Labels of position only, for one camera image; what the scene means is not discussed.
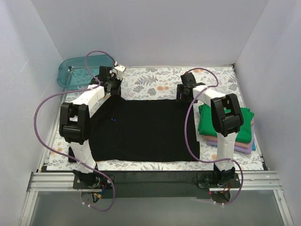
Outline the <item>black t shirt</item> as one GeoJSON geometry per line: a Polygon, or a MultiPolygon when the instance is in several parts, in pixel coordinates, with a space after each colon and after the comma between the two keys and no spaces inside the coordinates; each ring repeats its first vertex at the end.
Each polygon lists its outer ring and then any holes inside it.
{"type": "MultiPolygon", "coordinates": [[[[88,139],[95,161],[194,161],[184,139],[189,103],[109,97],[91,117],[88,139]]],[[[187,123],[192,153],[200,155],[194,113],[187,123]]]]}

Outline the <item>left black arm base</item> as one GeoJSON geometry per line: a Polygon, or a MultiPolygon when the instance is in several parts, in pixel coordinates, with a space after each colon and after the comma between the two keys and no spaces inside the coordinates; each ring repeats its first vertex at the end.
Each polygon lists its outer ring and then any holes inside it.
{"type": "Polygon", "coordinates": [[[73,189],[112,189],[112,184],[106,177],[93,173],[83,173],[78,170],[73,170],[74,181],[73,189]]]}

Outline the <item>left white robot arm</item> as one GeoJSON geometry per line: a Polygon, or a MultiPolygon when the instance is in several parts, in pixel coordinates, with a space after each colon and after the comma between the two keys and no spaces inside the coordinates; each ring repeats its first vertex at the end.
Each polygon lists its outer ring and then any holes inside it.
{"type": "Polygon", "coordinates": [[[59,134],[69,144],[69,149],[73,151],[76,161],[84,164],[79,171],[86,173],[84,183],[89,188],[96,188],[100,183],[99,175],[93,172],[96,162],[88,141],[91,134],[90,111],[106,94],[120,94],[125,70],[126,67],[123,65],[113,68],[100,67],[97,76],[99,82],[91,80],[87,91],[72,102],[62,103],[60,108],[59,134]]]}

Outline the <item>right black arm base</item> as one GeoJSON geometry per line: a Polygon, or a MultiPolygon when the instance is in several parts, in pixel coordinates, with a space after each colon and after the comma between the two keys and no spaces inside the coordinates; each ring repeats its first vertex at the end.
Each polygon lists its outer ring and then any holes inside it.
{"type": "Polygon", "coordinates": [[[197,173],[196,176],[193,177],[192,182],[201,189],[218,188],[226,190],[228,188],[239,188],[241,185],[237,173],[229,182],[218,182],[217,177],[211,171],[202,171],[197,173]]]}

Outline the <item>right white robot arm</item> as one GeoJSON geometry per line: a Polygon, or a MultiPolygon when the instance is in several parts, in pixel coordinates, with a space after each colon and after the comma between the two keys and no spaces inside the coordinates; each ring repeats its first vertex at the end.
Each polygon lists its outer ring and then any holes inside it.
{"type": "Polygon", "coordinates": [[[235,94],[223,94],[213,86],[197,83],[191,72],[181,75],[182,84],[177,86],[177,101],[190,101],[184,121],[184,139],[191,156],[202,163],[213,163],[213,183],[226,186],[235,176],[234,147],[240,127],[244,123],[238,98],[235,94]],[[214,161],[203,161],[196,157],[189,146],[187,123],[193,104],[201,101],[211,108],[212,126],[217,133],[217,157],[214,161]]]}

